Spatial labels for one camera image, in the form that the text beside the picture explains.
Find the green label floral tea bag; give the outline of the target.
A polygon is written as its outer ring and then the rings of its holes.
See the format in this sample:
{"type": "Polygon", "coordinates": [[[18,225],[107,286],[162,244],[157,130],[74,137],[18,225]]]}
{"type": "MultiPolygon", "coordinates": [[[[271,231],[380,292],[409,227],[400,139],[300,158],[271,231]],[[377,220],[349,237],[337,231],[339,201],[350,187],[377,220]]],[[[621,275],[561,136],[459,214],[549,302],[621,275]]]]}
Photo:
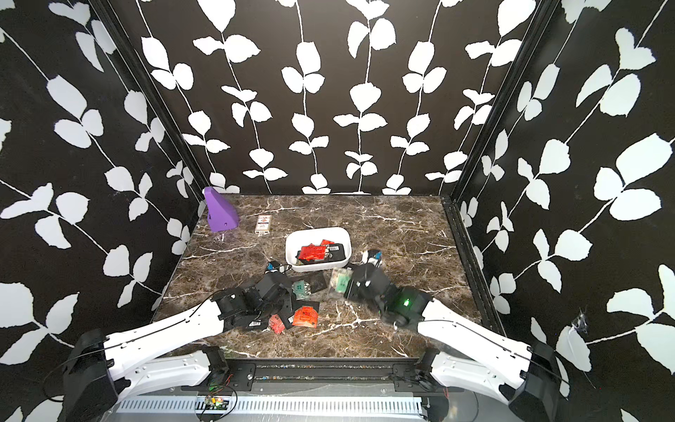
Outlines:
{"type": "Polygon", "coordinates": [[[304,280],[294,281],[292,288],[293,293],[295,294],[298,300],[309,299],[309,297],[312,295],[311,286],[307,281],[304,280]]]}

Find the red label dark tea bag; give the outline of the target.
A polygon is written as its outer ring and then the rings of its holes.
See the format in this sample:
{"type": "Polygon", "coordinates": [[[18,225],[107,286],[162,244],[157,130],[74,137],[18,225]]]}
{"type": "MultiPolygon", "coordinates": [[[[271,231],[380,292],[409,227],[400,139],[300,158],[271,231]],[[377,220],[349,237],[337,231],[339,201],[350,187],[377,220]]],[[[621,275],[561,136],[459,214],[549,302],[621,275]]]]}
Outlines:
{"type": "Polygon", "coordinates": [[[300,301],[294,305],[293,326],[316,328],[318,325],[319,302],[300,301]]]}

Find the orange red tea bag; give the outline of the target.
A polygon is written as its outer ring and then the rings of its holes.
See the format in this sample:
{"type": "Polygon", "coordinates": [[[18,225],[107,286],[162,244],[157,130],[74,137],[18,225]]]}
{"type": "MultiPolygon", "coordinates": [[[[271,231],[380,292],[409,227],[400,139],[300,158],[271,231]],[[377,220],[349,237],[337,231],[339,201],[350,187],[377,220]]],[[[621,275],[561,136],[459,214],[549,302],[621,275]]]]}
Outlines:
{"type": "Polygon", "coordinates": [[[304,265],[313,265],[326,260],[327,250],[328,246],[324,244],[302,246],[296,258],[304,265]]]}

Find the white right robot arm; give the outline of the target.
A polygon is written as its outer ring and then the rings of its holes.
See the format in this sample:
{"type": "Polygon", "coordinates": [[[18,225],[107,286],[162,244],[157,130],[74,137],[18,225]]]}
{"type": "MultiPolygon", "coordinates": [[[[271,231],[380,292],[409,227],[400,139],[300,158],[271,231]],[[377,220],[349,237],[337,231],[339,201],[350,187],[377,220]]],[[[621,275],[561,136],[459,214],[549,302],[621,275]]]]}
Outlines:
{"type": "Polygon", "coordinates": [[[452,311],[430,294],[399,287],[383,270],[355,267],[346,289],[350,302],[377,311],[383,322],[435,340],[457,352],[430,352],[422,373],[438,385],[471,390],[506,405],[523,421],[553,421],[564,383],[551,346],[508,339],[452,311]]]}

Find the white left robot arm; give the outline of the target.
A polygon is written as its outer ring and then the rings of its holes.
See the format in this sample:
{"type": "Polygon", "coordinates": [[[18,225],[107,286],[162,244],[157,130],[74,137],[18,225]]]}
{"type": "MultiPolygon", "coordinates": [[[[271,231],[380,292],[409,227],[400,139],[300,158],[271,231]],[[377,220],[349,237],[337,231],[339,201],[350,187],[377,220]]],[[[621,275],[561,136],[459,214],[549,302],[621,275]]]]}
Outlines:
{"type": "Polygon", "coordinates": [[[293,282],[266,273],[247,288],[217,290],[177,315],[126,332],[96,329],[80,336],[59,371],[63,379],[60,421],[90,421],[119,403],[143,365],[193,341],[264,323],[285,307],[293,313],[293,282]]]}

